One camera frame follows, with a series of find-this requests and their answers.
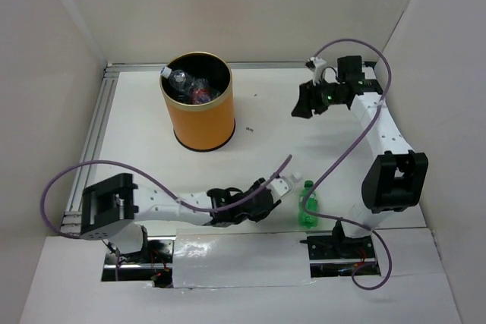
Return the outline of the clear bottle red cap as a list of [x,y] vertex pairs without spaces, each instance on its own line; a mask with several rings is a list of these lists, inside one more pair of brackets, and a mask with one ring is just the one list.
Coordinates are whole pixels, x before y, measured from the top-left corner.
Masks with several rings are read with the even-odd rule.
[[209,82],[204,78],[193,79],[189,93],[192,105],[202,105],[212,101]]

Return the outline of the large clear crushed bottle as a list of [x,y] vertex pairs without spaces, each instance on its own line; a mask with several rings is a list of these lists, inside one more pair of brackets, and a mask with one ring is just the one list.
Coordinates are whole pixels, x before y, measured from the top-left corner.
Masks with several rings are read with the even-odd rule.
[[160,75],[167,79],[169,85],[178,93],[182,94],[185,101],[189,104],[193,103],[193,95],[196,89],[194,78],[186,71],[177,69],[173,70],[165,66]]

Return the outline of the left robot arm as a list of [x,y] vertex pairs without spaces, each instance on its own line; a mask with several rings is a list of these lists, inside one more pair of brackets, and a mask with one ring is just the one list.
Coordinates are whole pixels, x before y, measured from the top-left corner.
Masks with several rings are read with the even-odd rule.
[[284,178],[270,183],[261,178],[245,192],[233,187],[213,188],[172,198],[162,190],[137,185],[133,175],[121,173],[84,189],[80,237],[87,241],[107,240],[122,256],[139,263],[150,253],[147,229],[142,222],[184,222],[217,228],[247,220],[259,222],[290,190]]

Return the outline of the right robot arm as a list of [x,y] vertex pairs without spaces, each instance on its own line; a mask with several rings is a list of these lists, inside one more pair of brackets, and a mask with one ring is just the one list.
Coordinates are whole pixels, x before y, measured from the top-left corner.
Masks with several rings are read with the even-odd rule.
[[414,151],[402,136],[382,98],[383,89],[374,73],[366,70],[361,56],[339,58],[334,82],[326,81],[328,65],[322,58],[313,56],[305,65],[313,78],[300,85],[291,115],[311,118],[332,105],[345,105],[366,131],[374,158],[361,183],[361,200],[332,230],[333,252],[349,258],[359,252],[372,229],[418,204],[428,158]]

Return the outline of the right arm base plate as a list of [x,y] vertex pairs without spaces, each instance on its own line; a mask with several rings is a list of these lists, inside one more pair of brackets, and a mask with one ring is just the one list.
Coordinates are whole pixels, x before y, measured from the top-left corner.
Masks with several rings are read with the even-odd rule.
[[379,275],[380,267],[375,256],[371,237],[358,238],[351,244],[336,248],[330,234],[307,235],[299,241],[308,249],[312,278],[349,277],[353,270],[357,275]]

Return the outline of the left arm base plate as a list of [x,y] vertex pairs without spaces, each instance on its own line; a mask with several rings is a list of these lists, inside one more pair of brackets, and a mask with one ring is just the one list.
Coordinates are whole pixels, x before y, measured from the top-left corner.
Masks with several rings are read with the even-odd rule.
[[108,241],[103,263],[102,282],[148,282],[154,288],[173,288],[172,263],[175,236],[148,237],[142,253],[117,255]]

